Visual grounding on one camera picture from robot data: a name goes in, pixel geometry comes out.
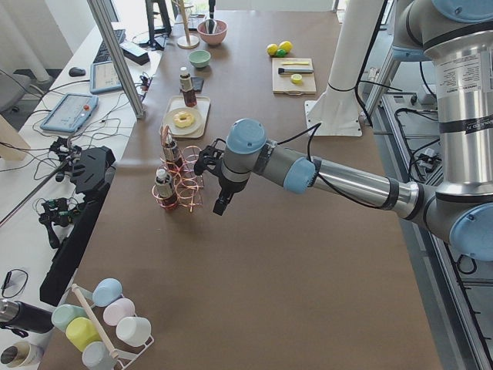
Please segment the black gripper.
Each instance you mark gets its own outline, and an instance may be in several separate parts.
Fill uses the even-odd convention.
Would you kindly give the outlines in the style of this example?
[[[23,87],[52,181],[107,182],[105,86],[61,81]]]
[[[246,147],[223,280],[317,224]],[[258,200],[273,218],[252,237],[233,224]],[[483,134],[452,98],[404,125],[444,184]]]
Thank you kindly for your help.
[[[233,195],[241,192],[247,185],[247,180],[233,181],[223,174],[222,164],[225,150],[218,149],[216,146],[218,143],[225,142],[223,139],[215,139],[210,145],[207,145],[199,152],[198,159],[193,168],[197,176],[201,176],[204,171],[208,171],[217,177],[221,188],[213,207],[213,212],[217,215],[223,215]]]

